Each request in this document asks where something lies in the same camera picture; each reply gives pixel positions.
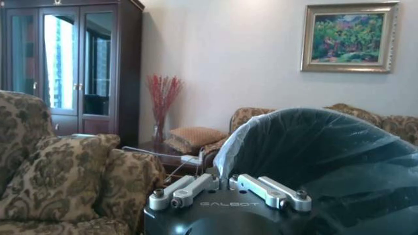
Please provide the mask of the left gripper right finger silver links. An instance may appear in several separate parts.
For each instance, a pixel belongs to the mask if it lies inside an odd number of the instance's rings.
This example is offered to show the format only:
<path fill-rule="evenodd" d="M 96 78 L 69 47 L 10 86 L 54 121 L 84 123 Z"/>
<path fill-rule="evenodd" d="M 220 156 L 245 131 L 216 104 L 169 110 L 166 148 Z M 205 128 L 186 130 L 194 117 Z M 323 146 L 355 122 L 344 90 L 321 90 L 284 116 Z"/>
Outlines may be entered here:
<path fill-rule="evenodd" d="M 268 207 L 277 210 L 287 206 L 295 211 L 309 211 L 312 208 L 312 200 L 304 190 L 293 190 L 266 176 L 253 178 L 248 174 L 234 174 L 228 180 L 228 189 L 252 192 Z"/>

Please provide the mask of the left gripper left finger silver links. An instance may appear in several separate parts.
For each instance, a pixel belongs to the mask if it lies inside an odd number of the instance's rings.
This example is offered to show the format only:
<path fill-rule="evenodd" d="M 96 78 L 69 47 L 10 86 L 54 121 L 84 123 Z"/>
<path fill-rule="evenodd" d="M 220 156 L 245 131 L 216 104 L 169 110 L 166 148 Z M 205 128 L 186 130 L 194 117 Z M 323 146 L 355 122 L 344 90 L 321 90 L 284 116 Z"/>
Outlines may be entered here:
<path fill-rule="evenodd" d="M 193 198 L 204 190 L 218 188 L 218 178 L 204 173 L 198 177 L 182 176 L 165 188 L 157 188 L 149 196 L 149 208 L 164 210 L 168 207 L 184 208 L 192 205 Z"/>

